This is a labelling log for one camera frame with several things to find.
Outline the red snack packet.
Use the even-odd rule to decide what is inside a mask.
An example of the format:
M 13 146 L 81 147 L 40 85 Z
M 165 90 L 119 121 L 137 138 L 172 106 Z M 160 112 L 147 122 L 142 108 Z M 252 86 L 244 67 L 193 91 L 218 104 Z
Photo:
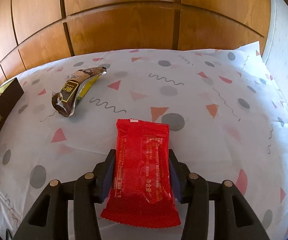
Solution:
M 113 185 L 101 218 L 153 229 L 180 225 L 170 183 L 169 126 L 119 119 L 116 127 Z

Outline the wooden wall cabinet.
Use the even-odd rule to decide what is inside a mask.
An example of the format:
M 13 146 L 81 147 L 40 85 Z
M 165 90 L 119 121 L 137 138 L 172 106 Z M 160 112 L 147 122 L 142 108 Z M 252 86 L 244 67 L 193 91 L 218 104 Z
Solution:
M 0 85 L 100 51 L 264 48 L 270 10 L 270 0 L 0 0 Z

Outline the dark brown chocolate packet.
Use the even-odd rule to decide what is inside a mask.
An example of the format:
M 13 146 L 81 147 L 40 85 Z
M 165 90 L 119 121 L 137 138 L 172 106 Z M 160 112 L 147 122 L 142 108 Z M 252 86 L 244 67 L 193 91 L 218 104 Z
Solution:
M 53 108 L 66 118 L 72 116 L 79 102 L 106 72 L 106 67 L 93 67 L 80 69 L 71 74 L 60 91 L 52 94 Z

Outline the patterned white tablecloth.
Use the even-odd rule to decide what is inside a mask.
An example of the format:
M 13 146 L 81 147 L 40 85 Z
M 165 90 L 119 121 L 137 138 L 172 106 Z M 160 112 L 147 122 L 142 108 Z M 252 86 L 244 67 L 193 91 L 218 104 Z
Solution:
M 68 77 L 106 67 L 75 108 L 52 106 Z M 115 146 L 118 119 L 166 123 L 177 159 L 229 179 L 270 239 L 288 238 L 288 105 L 255 46 L 120 50 L 75 56 L 17 76 L 24 94 L 0 132 L 0 236 L 15 233 L 52 180 L 75 180 Z

